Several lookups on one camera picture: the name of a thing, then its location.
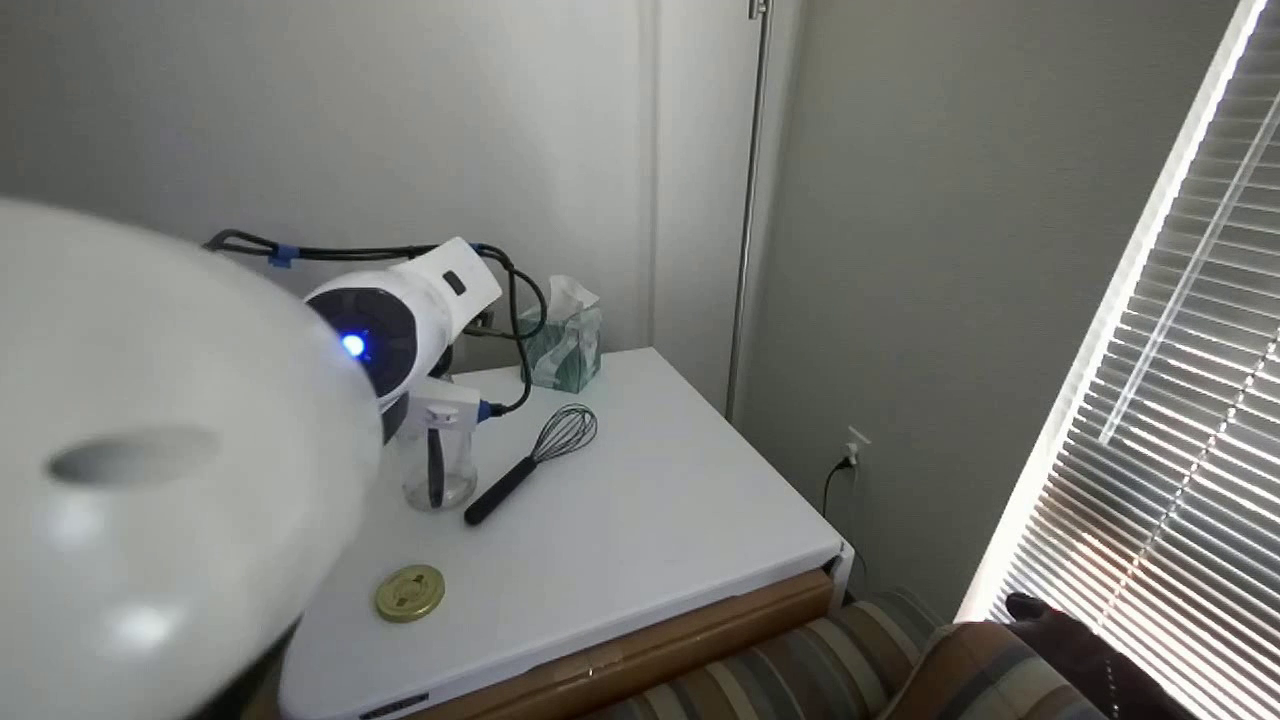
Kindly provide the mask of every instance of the round object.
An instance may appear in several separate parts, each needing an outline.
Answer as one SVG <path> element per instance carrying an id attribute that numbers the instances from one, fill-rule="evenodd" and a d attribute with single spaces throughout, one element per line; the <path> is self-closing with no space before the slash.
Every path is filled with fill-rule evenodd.
<path id="1" fill-rule="evenodd" d="M 412 625 L 429 615 L 440 600 L 445 578 L 433 566 L 409 566 L 371 594 L 371 610 L 388 625 Z"/>
<path id="2" fill-rule="evenodd" d="M 355 538 L 376 395 L 296 297 L 0 202 L 2 716 L 189 716 Z"/>

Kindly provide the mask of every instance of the white wall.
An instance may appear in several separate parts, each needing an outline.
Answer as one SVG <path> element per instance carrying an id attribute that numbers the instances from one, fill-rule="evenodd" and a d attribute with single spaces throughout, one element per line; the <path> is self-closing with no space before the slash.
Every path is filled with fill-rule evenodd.
<path id="1" fill-rule="evenodd" d="M 489 239 L 720 404 L 747 35 L 735 0 L 6 0 L 0 191 L 189 239 Z"/>
<path id="2" fill-rule="evenodd" d="M 1215 49 L 1205 0 L 807 0 L 739 424 L 952 614 Z"/>

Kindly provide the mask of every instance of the white table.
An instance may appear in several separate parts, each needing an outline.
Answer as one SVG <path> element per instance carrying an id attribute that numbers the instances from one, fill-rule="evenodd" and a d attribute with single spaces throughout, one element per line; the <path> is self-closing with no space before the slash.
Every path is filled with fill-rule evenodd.
<path id="1" fill-rule="evenodd" d="M 519 387 L 516 374 L 465 385 L 493 399 Z M 842 590 L 842 538 L 650 348 L 605 358 L 580 395 L 537 387 L 507 419 L 478 424 L 478 491 L 570 399 L 595 410 L 595 445 L 537 469 L 478 528 L 409 510 L 388 450 L 369 519 L 289 649 L 282 716 L 433 710 L 832 562 Z M 445 600 L 416 625 L 382 625 L 371 590 L 405 566 L 440 570 Z"/>

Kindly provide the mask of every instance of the window blinds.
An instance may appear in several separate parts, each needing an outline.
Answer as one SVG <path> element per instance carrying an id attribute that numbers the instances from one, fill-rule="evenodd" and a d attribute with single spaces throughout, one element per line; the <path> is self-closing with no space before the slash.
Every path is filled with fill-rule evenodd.
<path id="1" fill-rule="evenodd" d="M 1280 6 L 1239 6 L 960 610 L 1044 598 L 1198 716 L 1280 716 L 1274 127 Z"/>

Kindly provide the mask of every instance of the black cord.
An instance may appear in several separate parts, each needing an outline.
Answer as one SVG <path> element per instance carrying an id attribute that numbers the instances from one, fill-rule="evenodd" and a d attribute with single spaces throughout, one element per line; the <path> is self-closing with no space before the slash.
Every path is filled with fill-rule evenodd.
<path id="1" fill-rule="evenodd" d="M 436 245 L 382 245 L 382 249 L 313 249 L 313 245 L 279 245 L 256 233 L 239 233 L 239 228 L 224 228 L 213 239 L 202 239 L 208 251 L 237 251 L 237 256 L 265 256 L 279 267 L 289 267 L 292 259 L 325 259 L 325 263 L 369 263 L 369 259 L 412 259 L 433 251 Z M 527 274 L 519 274 L 510 263 L 507 251 L 493 249 L 493 245 L 473 245 L 475 256 L 501 263 L 507 274 L 507 326 L 510 334 L 485 334 L 485 327 L 467 327 L 467 336 L 493 336 L 493 339 L 510 339 L 516 358 L 519 358 L 519 395 L 510 404 L 485 404 L 478 419 L 489 416 L 507 416 L 516 413 L 527 395 L 530 395 L 530 367 L 527 367 L 527 348 L 524 339 L 530 339 L 537 334 L 548 327 L 548 297 L 542 287 L 537 287 L 537 279 Z M 519 327 L 519 306 L 516 292 L 519 286 L 530 292 L 537 299 L 537 326 Z"/>
<path id="2" fill-rule="evenodd" d="M 852 466 L 849 455 L 838 455 L 838 466 L 829 471 L 829 481 L 823 481 L 823 505 L 820 505 L 823 518 L 832 518 L 832 481 L 835 481 L 838 471 L 849 471 L 849 481 L 855 481 L 855 466 Z"/>

